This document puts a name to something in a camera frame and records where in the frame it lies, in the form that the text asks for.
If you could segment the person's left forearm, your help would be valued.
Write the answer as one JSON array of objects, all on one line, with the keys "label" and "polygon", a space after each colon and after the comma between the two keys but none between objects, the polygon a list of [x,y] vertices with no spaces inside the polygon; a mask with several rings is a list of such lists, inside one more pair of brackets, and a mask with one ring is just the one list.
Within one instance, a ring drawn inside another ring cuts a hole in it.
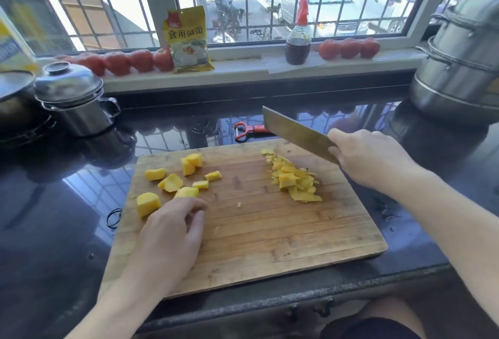
[{"label": "person's left forearm", "polygon": [[174,287],[164,275],[124,272],[64,339],[132,339]]}]

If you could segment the dark wok with lid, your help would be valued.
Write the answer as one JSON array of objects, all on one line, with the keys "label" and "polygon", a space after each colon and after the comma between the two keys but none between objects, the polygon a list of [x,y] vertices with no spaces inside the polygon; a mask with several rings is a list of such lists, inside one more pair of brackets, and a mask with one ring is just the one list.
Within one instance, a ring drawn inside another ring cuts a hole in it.
[{"label": "dark wok with lid", "polygon": [[11,149],[41,139],[56,120],[34,96],[35,74],[25,70],[0,71],[0,149]]}]

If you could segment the person's right hand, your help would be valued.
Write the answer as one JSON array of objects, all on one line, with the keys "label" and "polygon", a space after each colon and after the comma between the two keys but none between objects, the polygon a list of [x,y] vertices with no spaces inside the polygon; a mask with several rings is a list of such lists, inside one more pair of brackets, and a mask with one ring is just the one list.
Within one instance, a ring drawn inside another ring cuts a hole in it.
[{"label": "person's right hand", "polygon": [[345,155],[342,170],[356,183],[395,196],[403,182],[421,167],[392,137],[362,129],[346,133],[333,128],[328,138]]}]

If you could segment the steel cleaver knife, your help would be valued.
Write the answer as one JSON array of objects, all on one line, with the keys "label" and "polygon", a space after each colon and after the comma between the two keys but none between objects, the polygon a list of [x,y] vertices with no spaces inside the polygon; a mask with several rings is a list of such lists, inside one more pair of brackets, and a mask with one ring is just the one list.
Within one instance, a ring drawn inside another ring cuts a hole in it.
[{"label": "steel cleaver knife", "polygon": [[262,107],[262,113],[268,131],[324,160],[339,165],[338,159],[329,152],[329,148],[335,144],[327,135],[266,106]]}]

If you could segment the scattered yellow potato chunks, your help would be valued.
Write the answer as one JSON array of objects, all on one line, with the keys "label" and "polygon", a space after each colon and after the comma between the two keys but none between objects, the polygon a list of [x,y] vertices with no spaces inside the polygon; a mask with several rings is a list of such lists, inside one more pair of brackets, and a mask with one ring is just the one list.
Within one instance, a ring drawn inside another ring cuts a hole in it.
[{"label": "scattered yellow potato chunks", "polygon": [[[198,168],[203,166],[201,153],[193,153],[181,158],[182,172],[184,176],[193,175]],[[159,181],[158,188],[167,193],[174,193],[174,198],[198,197],[200,190],[209,189],[209,183],[222,178],[220,171],[206,174],[203,180],[196,181],[192,186],[185,186],[184,180],[175,173],[166,175],[164,168],[146,170],[145,178],[148,181]],[[138,216],[145,220],[153,212],[161,207],[159,195],[153,192],[145,192],[136,197],[136,209]]]}]

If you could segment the small steel pot with lid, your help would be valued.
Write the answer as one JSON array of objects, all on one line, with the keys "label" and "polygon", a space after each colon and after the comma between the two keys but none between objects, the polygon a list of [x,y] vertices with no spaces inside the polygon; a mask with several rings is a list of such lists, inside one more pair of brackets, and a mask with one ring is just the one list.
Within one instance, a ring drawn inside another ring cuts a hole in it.
[{"label": "small steel pot with lid", "polygon": [[103,84],[89,68],[58,61],[42,68],[34,82],[34,96],[69,134],[91,137],[112,127],[121,114],[117,99],[104,96]]}]

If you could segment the person's knee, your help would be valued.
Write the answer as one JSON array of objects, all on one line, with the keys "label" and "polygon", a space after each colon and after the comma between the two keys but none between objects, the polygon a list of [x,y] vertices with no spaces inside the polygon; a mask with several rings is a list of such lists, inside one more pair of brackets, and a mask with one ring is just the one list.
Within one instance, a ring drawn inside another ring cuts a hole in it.
[{"label": "person's knee", "polygon": [[360,321],[374,317],[398,322],[415,333],[419,339],[427,339],[421,318],[402,298],[387,296],[371,300],[358,313]]}]

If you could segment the dark sauce bottle red cap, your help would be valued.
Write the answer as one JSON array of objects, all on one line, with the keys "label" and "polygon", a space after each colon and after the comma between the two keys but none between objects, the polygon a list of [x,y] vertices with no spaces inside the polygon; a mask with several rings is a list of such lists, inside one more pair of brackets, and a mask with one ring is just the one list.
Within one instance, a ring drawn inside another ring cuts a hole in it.
[{"label": "dark sauce bottle red cap", "polygon": [[290,65],[303,65],[308,58],[311,48],[308,13],[308,0],[299,0],[296,22],[285,44],[285,58]]}]

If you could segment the red tomato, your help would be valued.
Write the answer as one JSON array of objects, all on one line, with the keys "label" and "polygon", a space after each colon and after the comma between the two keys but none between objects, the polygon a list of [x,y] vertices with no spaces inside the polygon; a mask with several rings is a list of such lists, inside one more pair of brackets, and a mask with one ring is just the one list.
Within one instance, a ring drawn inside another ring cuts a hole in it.
[{"label": "red tomato", "polygon": [[361,41],[359,57],[362,59],[372,59],[379,53],[381,44],[374,38],[366,38]]},{"label": "red tomato", "polygon": [[357,57],[362,49],[362,41],[347,38],[340,43],[340,55],[343,59],[352,59]]},{"label": "red tomato", "polygon": [[124,52],[109,52],[102,56],[105,68],[117,77],[130,74],[131,62]]},{"label": "red tomato", "polygon": [[154,70],[153,53],[147,49],[140,49],[128,54],[131,66],[139,73],[148,73]]},{"label": "red tomato", "polygon": [[319,45],[317,52],[325,61],[334,60],[341,54],[341,42],[326,39]]},{"label": "red tomato", "polygon": [[160,48],[159,50],[152,53],[153,64],[156,69],[161,72],[171,72],[174,69],[174,63],[171,56],[170,50]]},{"label": "red tomato", "polygon": [[103,58],[95,53],[81,53],[74,58],[74,63],[88,68],[98,77],[104,76],[106,71]]}]

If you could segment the wooden cutting board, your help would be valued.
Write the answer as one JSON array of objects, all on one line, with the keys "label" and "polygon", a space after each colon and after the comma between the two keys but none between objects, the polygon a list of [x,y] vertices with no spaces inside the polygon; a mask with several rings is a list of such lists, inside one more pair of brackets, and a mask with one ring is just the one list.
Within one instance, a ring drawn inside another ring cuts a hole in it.
[{"label": "wooden cutting board", "polygon": [[[316,194],[322,201],[297,202],[288,191],[273,185],[272,165],[260,153],[263,148],[271,148],[298,168],[316,173],[320,182]],[[181,158],[193,153],[202,154],[203,166],[184,176]],[[146,170],[157,168],[164,168],[167,175],[179,175],[185,186],[204,179],[209,172],[220,171],[222,175],[199,193],[209,204],[199,255],[190,273],[167,298],[371,258],[388,250],[339,166],[285,140],[162,152],[137,160],[98,298],[120,277],[136,247],[144,225],[137,213],[136,197],[153,192],[163,204],[174,195],[145,178]]]}]

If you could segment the yellow powder packet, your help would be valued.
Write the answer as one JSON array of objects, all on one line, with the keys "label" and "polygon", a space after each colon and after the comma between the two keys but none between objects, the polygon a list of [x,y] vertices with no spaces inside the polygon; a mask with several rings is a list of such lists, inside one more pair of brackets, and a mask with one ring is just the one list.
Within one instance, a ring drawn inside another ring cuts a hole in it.
[{"label": "yellow powder packet", "polygon": [[163,32],[174,73],[211,71],[205,9],[202,5],[168,10]]}]

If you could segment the white hatchback car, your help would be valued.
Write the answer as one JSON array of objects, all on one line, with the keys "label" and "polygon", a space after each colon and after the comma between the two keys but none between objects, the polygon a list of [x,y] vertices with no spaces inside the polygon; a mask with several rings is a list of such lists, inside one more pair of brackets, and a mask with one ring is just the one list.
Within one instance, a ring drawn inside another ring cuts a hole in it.
[{"label": "white hatchback car", "polygon": [[[309,28],[314,37],[355,37],[367,35],[368,21],[361,19],[362,5],[354,0],[307,0]],[[299,0],[278,0],[278,21],[294,26]]]}]

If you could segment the person's left hand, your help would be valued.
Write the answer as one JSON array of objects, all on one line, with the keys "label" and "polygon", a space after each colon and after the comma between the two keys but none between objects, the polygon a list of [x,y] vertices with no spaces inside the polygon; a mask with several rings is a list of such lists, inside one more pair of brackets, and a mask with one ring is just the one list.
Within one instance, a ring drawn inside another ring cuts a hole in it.
[{"label": "person's left hand", "polygon": [[194,266],[200,250],[186,242],[188,215],[207,207],[200,198],[175,198],[151,214],[123,272],[140,270],[158,278],[164,275],[176,287]]}]

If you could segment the red vegetable peeler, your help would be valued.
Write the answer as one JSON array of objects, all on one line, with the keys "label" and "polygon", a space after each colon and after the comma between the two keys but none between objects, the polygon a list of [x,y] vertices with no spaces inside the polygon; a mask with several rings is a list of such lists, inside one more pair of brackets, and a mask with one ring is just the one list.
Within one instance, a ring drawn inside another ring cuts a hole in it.
[{"label": "red vegetable peeler", "polygon": [[234,140],[238,143],[243,143],[251,138],[263,138],[274,136],[265,125],[248,125],[245,122],[237,122],[233,125]]}]

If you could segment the white window frame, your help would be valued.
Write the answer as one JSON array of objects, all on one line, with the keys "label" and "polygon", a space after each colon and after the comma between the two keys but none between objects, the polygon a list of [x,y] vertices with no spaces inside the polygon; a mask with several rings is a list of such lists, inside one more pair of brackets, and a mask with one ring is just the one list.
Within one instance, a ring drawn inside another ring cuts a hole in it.
[{"label": "white window frame", "polygon": [[[162,21],[168,9],[179,7],[178,0],[147,0],[151,20],[156,34],[162,31]],[[172,74],[162,72],[138,73],[124,77],[106,76],[106,92],[130,92],[153,89],[187,88],[191,86],[219,85],[227,83],[255,83],[258,81],[337,77],[345,75],[366,75],[378,72],[413,71],[424,58],[423,53],[415,49],[419,45],[430,21],[430,15],[437,7],[437,0],[422,0],[415,16],[408,23],[408,32],[403,37],[379,39],[382,49],[374,59],[339,59],[326,62],[325,65],[285,73],[269,74],[261,61],[263,54],[284,55],[284,44],[276,41],[270,44],[237,45],[215,47],[209,55],[215,61],[215,70],[207,72],[188,72]]]}]

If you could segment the black rubber band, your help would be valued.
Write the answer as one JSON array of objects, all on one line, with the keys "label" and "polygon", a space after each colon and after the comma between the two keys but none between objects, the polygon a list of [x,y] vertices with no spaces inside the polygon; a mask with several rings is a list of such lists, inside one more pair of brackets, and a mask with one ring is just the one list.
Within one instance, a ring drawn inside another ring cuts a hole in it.
[{"label": "black rubber band", "polygon": [[116,208],[110,211],[105,219],[105,225],[107,228],[109,228],[111,231],[115,231],[118,228],[118,225],[121,220],[121,215],[122,215],[122,209],[121,208]]}]

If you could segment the pile of yellow potato peels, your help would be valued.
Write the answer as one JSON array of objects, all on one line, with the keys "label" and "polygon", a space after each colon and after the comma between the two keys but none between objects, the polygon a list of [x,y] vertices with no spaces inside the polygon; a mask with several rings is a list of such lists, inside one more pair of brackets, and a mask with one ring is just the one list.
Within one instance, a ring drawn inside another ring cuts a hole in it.
[{"label": "pile of yellow potato peels", "polygon": [[277,155],[271,148],[263,148],[260,153],[265,157],[266,163],[272,165],[269,172],[273,185],[277,185],[280,190],[288,191],[290,197],[297,202],[322,201],[322,198],[316,194],[316,186],[320,184],[316,179],[316,173],[308,168],[297,168],[293,162]]}]

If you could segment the yellow and blue box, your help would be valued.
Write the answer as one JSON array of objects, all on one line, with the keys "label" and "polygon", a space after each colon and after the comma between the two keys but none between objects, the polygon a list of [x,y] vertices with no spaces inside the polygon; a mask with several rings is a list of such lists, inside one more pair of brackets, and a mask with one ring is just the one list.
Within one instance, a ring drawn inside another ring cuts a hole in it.
[{"label": "yellow and blue box", "polygon": [[0,6],[0,71],[24,70],[41,74],[35,54]]}]

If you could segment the white paper sheet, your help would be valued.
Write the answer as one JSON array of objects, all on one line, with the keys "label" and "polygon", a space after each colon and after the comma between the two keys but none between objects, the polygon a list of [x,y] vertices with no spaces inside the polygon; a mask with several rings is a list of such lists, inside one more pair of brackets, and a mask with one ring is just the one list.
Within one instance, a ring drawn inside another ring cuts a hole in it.
[{"label": "white paper sheet", "polygon": [[318,52],[312,51],[305,60],[304,64],[291,65],[286,59],[285,55],[273,55],[273,54],[263,54],[261,56],[261,61],[269,74],[285,73],[295,70],[319,67],[326,64],[326,61],[318,54]]}]

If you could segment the black shorts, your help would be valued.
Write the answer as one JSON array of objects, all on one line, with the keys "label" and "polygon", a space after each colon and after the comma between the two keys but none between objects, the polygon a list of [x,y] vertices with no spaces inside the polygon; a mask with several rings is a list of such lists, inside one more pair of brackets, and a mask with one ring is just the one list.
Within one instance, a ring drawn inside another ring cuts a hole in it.
[{"label": "black shorts", "polygon": [[414,331],[383,317],[344,317],[328,323],[319,339],[422,339]]}]

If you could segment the large steel steamer pot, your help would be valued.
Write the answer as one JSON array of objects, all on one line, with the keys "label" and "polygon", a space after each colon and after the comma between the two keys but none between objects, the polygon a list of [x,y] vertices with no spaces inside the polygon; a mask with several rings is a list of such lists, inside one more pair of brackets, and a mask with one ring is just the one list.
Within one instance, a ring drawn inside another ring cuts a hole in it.
[{"label": "large steel steamer pot", "polygon": [[499,123],[499,0],[458,0],[410,84],[412,103],[425,115],[466,126]]}]

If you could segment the person's right forearm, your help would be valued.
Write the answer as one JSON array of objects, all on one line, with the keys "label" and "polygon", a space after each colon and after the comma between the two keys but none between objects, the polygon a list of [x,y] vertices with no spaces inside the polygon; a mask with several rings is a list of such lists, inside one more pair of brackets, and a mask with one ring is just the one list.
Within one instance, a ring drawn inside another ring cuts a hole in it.
[{"label": "person's right forearm", "polygon": [[499,327],[499,217],[419,166],[386,194],[417,219]]}]

